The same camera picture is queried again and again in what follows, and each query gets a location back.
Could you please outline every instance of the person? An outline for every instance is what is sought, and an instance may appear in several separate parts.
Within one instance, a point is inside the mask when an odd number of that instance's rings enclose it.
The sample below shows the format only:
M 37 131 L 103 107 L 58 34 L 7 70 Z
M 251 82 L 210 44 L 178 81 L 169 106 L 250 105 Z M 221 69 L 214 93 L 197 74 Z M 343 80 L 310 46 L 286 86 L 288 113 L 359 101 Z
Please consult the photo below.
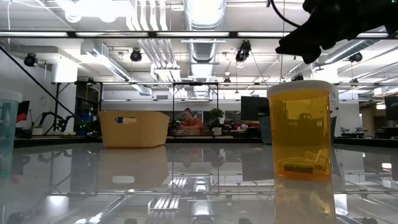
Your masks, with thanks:
M 183 123 L 181 129 L 199 131 L 200 134 L 205 134 L 203 123 L 199 118 L 195 118 L 190 108 L 187 108 L 182 113 Z

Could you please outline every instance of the cable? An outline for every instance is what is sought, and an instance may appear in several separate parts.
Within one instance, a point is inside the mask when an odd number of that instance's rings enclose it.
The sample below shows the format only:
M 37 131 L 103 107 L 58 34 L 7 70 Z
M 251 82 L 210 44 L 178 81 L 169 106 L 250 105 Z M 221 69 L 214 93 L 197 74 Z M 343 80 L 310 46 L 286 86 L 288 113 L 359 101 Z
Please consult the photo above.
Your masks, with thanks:
M 286 19 L 286 18 L 279 12 L 278 8 L 276 8 L 276 5 L 275 5 L 274 0 L 271 0 L 271 5 L 272 5 L 272 8 L 274 9 L 275 13 L 276 13 L 283 21 L 287 22 L 288 24 L 290 24 L 290 25 L 292 25 L 292 26 L 294 26 L 294 27 L 300 27 L 300 25 L 298 25 L 298 24 L 296 24 L 296 23 L 294 23 L 294 22 L 292 22 L 292 21 Z
M 260 68 L 259 68 L 259 65 L 257 64 L 256 58 L 254 57 L 253 51 L 250 50 L 250 53 L 251 53 L 251 55 L 252 55 L 252 57 L 253 57 L 253 60 L 254 60 L 254 63 L 256 64 L 257 69 L 259 70 L 259 73 L 260 73 L 260 76 L 261 76 L 261 78 L 262 78 L 262 81 L 264 81 L 264 83 L 266 84 L 266 87 L 269 88 L 269 87 L 268 87 L 268 84 L 267 84 L 267 82 L 266 82 L 266 79 L 262 76 L 262 73 L 261 73 L 261 70 L 260 70 Z
M 0 50 L 5 53 L 33 82 L 36 83 L 44 92 L 46 92 L 51 98 L 53 98 L 63 109 L 70 113 L 77 121 L 85 125 L 93 134 L 95 133 L 84 121 L 82 121 L 75 113 L 70 111 L 66 106 L 64 106 L 53 94 L 51 94 L 39 81 L 37 81 L 22 65 L 20 65 L 13 56 L 11 56 L 4 48 L 0 47 Z
M 34 7 L 34 8 L 37 8 L 37 9 L 60 9 L 60 8 L 62 8 L 61 6 L 51 6 L 51 7 L 48 7 L 48 6 L 33 6 L 31 4 L 26 4 L 24 2 L 19 2 L 19 1 L 11 1 L 11 2 L 23 4 L 25 6 Z

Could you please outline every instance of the computer monitor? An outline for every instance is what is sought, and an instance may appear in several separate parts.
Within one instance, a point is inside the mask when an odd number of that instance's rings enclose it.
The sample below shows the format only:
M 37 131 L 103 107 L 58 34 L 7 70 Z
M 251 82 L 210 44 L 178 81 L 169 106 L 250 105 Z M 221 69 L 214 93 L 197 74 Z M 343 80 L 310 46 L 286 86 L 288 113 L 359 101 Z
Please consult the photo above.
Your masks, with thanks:
M 398 96 L 384 97 L 384 104 L 386 105 L 386 120 L 398 121 Z
M 241 96 L 241 120 L 258 121 L 269 116 L 269 101 L 266 97 Z

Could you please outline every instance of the glass table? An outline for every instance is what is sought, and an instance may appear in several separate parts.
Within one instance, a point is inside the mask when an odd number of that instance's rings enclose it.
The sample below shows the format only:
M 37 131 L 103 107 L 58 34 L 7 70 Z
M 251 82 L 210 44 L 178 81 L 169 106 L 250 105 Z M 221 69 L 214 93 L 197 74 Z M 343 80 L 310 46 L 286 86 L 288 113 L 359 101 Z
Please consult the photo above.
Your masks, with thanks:
M 331 181 L 274 176 L 262 144 L 14 152 L 2 223 L 398 223 L 394 149 L 333 146 Z

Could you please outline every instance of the blue container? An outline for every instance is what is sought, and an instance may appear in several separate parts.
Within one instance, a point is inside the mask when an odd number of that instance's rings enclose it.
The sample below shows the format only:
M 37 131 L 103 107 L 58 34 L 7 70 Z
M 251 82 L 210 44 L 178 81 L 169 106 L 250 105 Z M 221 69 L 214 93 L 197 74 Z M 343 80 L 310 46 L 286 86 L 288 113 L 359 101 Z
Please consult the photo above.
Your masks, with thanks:
M 259 122 L 262 142 L 264 144 L 272 144 L 271 118 L 269 116 L 265 118 L 260 118 Z
M 0 178 L 10 174 L 18 103 L 21 101 L 21 93 L 0 89 Z

